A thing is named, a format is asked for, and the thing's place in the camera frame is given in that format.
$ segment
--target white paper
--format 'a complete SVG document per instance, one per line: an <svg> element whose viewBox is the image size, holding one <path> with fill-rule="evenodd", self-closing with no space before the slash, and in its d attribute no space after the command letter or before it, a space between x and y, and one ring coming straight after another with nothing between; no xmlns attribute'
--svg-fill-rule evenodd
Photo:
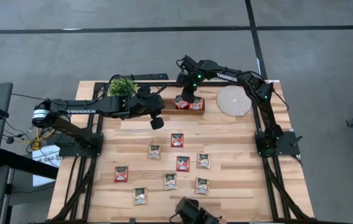
<svg viewBox="0 0 353 224"><path fill-rule="evenodd" d="M32 151L32 159L43 162L44 164L60 167L61 158L59 157L60 148L57 146L46 146L41 150ZM41 177L39 175L32 176L32 185L34 187L42 186L55 181L54 179Z"/></svg>

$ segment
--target wooden plank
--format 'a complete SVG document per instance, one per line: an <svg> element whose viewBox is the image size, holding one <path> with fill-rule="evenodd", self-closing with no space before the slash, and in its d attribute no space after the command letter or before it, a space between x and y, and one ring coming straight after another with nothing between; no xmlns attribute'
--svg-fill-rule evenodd
<svg viewBox="0 0 353 224"><path fill-rule="evenodd" d="M77 99L90 99L94 83L80 82ZM283 97L280 83L274 85ZM216 103L220 89L222 87L199 87L196 95L205 98L205 114L164 114L165 125L159 130L151 129L149 116L125 121L104 119L105 143L96 165L89 222L128 222L132 217L139 222L167 222L183 196L198 199L209 212L230 222L271 220L265 176L253 137L253 111L241 117L223 114ZM174 97L181 90L168 87L161 96ZM291 128L283 102L273 95L271 103L278 124L284 130ZM86 126L87 119L86 115L72 116L72 122L80 127ZM170 147L171 133L184 133L183 148ZM162 145L160 161L147 159L150 143ZM196 168L198 152L211 154L210 170ZM190 157L190 172L176 172L177 156ZM54 217L64 205L72 161L73 158L65 158L61 163L48 218ZM287 191L303 212L313 216L301 166L290 156L280 156L280 164ZM129 166L127 183L114 183L115 166ZM177 174L179 190L163 191L162 177L167 173ZM72 176L71 193L76 176L77 169ZM209 196L194 193L196 177L210 180ZM137 187L148 189L148 205L133 206L132 191ZM281 211L280 199L277 203ZM80 200L79 216L82 208L83 200Z"/></svg>

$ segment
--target red snack packet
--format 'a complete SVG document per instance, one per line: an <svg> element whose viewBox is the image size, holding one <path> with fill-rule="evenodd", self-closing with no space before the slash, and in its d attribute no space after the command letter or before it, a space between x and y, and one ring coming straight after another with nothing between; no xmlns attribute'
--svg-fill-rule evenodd
<svg viewBox="0 0 353 224"><path fill-rule="evenodd" d="M183 134L171 134L171 147L183 147Z"/></svg>
<svg viewBox="0 0 353 224"><path fill-rule="evenodd" d="M176 159L176 170L190 172L190 157L178 156Z"/></svg>
<svg viewBox="0 0 353 224"><path fill-rule="evenodd" d="M115 167L114 182L128 181L128 167Z"/></svg>
<svg viewBox="0 0 353 224"><path fill-rule="evenodd" d="M194 102L190 104L190 110L202 110L202 105L204 105L204 99L201 97L196 97Z"/></svg>
<svg viewBox="0 0 353 224"><path fill-rule="evenodd" d="M183 109L188 109L189 108L189 105L190 103L187 102L187 101L184 101L182 99L182 95L178 95L176 96L175 100L174 100L174 104L181 110Z"/></svg>

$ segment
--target table leg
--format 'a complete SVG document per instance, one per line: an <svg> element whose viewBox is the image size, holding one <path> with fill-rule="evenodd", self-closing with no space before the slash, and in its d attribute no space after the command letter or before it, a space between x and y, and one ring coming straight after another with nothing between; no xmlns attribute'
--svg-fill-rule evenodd
<svg viewBox="0 0 353 224"><path fill-rule="evenodd" d="M0 166L4 165L50 179L56 179L59 171L56 167L0 149Z"/></svg>

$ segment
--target black floor line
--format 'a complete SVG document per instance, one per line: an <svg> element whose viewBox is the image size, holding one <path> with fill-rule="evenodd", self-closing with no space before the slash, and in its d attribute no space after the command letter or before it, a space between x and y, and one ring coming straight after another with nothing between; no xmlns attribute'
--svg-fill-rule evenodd
<svg viewBox="0 0 353 224"><path fill-rule="evenodd" d="M245 5L247 7L248 19L250 20L253 46L255 49L255 55L257 56L257 60L258 60L257 62L260 69L260 74L264 79L268 79L268 75L266 74L265 62L263 61L262 49L259 43L259 36L256 30L257 26L255 25L255 18L253 16L251 0L245 0Z"/></svg>
<svg viewBox="0 0 353 224"><path fill-rule="evenodd" d="M353 30L353 25L344 26L258 26L257 30Z"/></svg>
<svg viewBox="0 0 353 224"><path fill-rule="evenodd" d="M192 27L121 27L86 29L3 29L0 34L94 34L119 32L186 32L186 31L275 31L275 30L353 30L353 26L192 26Z"/></svg>
<svg viewBox="0 0 353 224"><path fill-rule="evenodd" d="M130 27L130 28L88 28L88 29L9 29L0 34L87 34L117 32L177 32L177 31L238 31L250 30L248 26L192 26L192 27Z"/></svg>

